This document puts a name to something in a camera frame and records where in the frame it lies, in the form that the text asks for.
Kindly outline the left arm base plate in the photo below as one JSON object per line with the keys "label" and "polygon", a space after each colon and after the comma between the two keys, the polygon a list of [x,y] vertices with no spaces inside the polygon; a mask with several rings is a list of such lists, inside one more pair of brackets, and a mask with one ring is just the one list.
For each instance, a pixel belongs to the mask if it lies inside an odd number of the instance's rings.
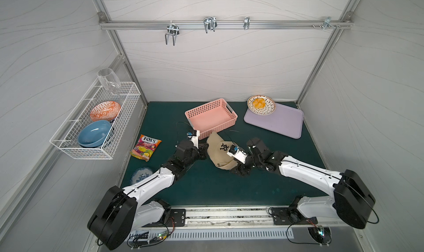
{"label": "left arm base plate", "polygon": [[145,225],[145,227],[160,227],[165,224],[167,227],[184,227],[186,223],[186,209],[165,210],[158,222]]}

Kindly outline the pink perforated plastic basket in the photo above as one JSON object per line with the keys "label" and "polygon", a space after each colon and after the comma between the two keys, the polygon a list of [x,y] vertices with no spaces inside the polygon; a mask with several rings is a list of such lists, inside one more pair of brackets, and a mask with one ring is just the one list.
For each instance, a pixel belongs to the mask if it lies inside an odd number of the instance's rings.
{"label": "pink perforated plastic basket", "polygon": [[216,99],[185,111],[185,116],[194,130],[200,131],[199,140],[235,125],[238,115],[223,99]]}

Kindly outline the orange patterned bowl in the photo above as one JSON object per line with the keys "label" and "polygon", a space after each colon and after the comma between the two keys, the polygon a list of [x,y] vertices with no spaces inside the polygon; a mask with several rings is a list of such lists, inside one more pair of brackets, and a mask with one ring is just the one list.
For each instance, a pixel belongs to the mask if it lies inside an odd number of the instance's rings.
{"label": "orange patterned bowl", "polygon": [[89,114],[90,119],[93,122],[99,120],[114,120],[121,110],[121,105],[115,101],[105,101],[96,105]]}

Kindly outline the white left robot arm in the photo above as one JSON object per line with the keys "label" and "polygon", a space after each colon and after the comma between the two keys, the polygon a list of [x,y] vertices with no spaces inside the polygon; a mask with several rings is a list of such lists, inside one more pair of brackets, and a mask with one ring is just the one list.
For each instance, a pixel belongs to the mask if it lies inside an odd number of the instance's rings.
{"label": "white left robot arm", "polygon": [[205,160],[208,148],[207,143],[184,140],[149,177],[123,189],[111,187],[89,219],[87,228],[109,250],[114,250],[133,230],[148,224],[165,224],[170,205],[162,200],[146,201],[179,181],[197,160]]}

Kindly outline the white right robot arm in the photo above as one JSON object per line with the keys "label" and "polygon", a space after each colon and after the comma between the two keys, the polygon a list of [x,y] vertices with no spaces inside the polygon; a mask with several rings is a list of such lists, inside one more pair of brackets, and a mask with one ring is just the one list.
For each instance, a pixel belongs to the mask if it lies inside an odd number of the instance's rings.
{"label": "white right robot arm", "polygon": [[325,193],[324,197],[298,196],[288,208],[291,218],[338,218],[356,229],[365,229],[370,223],[375,197],[356,172],[307,164],[284,152],[271,151],[258,138],[249,140],[247,147],[247,151],[237,145],[229,147],[227,155],[237,163],[232,172],[246,176],[256,168],[296,179]]}

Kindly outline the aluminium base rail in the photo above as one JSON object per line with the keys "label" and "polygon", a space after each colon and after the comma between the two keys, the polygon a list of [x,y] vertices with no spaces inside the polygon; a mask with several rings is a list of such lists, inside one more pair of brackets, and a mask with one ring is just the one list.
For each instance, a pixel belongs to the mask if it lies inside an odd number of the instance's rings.
{"label": "aluminium base rail", "polygon": [[[151,202],[141,206],[139,210],[124,205],[103,209],[93,216],[90,227],[99,223],[101,233],[107,229],[114,232],[134,231],[145,227],[147,224],[158,222],[165,210],[172,207]],[[174,209],[186,209],[184,227],[259,227],[262,225],[274,225],[272,217],[267,213],[267,206],[227,206],[227,207],[174,207]]]}

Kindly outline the small metal hook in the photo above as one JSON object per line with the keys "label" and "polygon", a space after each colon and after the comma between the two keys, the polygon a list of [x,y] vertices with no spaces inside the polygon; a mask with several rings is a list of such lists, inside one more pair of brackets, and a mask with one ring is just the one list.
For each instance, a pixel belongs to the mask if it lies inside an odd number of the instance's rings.
{"label": "small metal hook", "polygon": [[244,30],[249,30],[250,28],[250,17],[245,17],[244,18]]}

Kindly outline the clear drinking glass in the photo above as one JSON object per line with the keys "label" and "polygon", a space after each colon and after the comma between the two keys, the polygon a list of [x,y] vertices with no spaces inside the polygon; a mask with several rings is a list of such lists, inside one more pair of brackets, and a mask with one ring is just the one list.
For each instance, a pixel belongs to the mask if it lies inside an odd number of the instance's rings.
{"label": "clear drinking glass", "polygon": [[114,95],[119,95],[121,82],[113,69],[101,69],[97,72],[97,77],[104,88]]}

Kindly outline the lavender plastic tray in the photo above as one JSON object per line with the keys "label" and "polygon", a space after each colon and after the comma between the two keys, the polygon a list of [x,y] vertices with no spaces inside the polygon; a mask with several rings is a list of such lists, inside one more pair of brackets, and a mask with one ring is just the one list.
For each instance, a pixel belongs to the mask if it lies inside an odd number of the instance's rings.
{"label": "lavender plastic tray", "polygon": [[299,139],[302,134],[304,114],[300,109],[277,103],[270,115],[257,115],[247,109],[244,121],[283,136]]}

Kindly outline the metal hook right end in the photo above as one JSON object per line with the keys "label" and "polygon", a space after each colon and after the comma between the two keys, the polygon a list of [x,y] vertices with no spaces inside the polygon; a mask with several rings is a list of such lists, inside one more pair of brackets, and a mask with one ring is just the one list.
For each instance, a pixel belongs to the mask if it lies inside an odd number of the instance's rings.
{"label": "metal hook right end", "polygon": [[340,29],[341,28],[341,26],[340,25],[338,25],[338,24],[332,24],[331,23],[331,17],[327,17],[324,21],[323,21],[323,23],[322,24],[320,24],[320,25],[311,25],[311,27],[313,28],[313,29],[321,29],[322,31],[325,31],[325,30],[337,30],[337,29]]}

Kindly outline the beige baseball cap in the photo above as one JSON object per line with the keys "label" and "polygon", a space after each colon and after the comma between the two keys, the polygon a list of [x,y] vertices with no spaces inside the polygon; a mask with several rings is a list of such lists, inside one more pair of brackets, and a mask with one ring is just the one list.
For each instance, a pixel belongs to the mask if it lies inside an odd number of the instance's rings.
{"label": "beige baseball cap", "polygon": [[237,166],[237,161],[233,157],[227,155],[232,145],[231,141],[225,141],[217,132],[212,132],[207,139],[207,154],[213,164],[222,170],[231,170]]}

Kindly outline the metal double hook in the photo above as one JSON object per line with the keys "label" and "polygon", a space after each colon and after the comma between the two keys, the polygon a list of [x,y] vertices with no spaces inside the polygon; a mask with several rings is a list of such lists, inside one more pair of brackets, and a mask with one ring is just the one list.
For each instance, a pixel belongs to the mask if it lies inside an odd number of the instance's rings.
{"label": "metal double hook", "polygon": [[208,34],[209,31],[215,32],[218,24],[215,17],[209,16],[203,20],[205,32]]}
{"label": "metal double hook", "polygon": [[176,45],[177,36],[180,34],[180,28],[175,24],[170,24],[167,26],[167,33],[165,34],[165,43],[169,44],[170,39],[172,39],[172,45]]}

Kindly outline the blue white porcelain bowl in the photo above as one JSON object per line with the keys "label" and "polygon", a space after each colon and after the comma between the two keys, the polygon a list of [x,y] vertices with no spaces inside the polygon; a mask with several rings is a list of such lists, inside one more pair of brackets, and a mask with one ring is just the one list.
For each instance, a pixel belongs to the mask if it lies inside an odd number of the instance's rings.
{"label": "blue white porcelain bowl", "polygon": [[153,171],[150,168],[147,168],[147,167],[138,168],[132,174],[131,179],[130,179],[130,184],[131,185],[136,184],[136,183],[148,178],[152,174],[153,174]]}

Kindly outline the orange fruit pieces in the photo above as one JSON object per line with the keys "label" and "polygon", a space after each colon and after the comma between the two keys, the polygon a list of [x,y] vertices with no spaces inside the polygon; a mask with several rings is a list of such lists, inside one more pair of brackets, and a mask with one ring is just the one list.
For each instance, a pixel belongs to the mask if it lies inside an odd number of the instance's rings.
{"label": "orange fruit pieces", "polygon": [[253,100],[252,105],[255,109],[263,109],[267,106],[267,103],[264,98],[256,98]]}

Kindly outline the metal double hook middle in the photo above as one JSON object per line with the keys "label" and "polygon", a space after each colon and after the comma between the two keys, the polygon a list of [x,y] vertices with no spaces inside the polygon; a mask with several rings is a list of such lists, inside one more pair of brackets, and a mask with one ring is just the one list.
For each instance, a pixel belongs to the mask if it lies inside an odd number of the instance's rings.
{"label": "metal double hook middle", "polygon": [[209,31],[215,32],[218,24],[215,17],[209,16],[203,20],[205,32],[208,34]]}

